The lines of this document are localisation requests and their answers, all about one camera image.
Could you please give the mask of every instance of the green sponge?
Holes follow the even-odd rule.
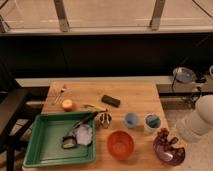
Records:
[[[146,118],[146,123],[151,127],[151,128],[158,128],[160,126],[160,118],[157,115],[149,115]]]

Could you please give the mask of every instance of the orange bowl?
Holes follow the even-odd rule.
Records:
[[[109,153],[117,160],[126,160],[134,150],[132,137],[124,131],[115,131],[108,137]]]

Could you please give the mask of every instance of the fork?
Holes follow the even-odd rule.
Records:
[[[61,90],[60,92],[58,93],[58,95],[56,96],[55,100],[52,102],[52,105],[55,105],[57,103],[57,101],[59,100],[59,98],[61,97],[61,95],[63,94],[63,92],[65,92],[67,89],[66,85],[64,84],[62,87],[61,87]]]

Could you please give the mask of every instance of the blue cup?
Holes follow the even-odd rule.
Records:
[[[127,128],[134,128],[138,123],[138,117],[135,113],[127,113],[124,118],[124,123]]]

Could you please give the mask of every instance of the green tray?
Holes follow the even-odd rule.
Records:
[[[70,112],[57,115],[39,115],[33,125],[32,135],[24,159],[24,167],[43,167],[67,164],[83,164],[95,160],[95,121],[88,124],[93,129],[93,140],[89,146],[61,148],[62,137],[72,125],[90,112]]]

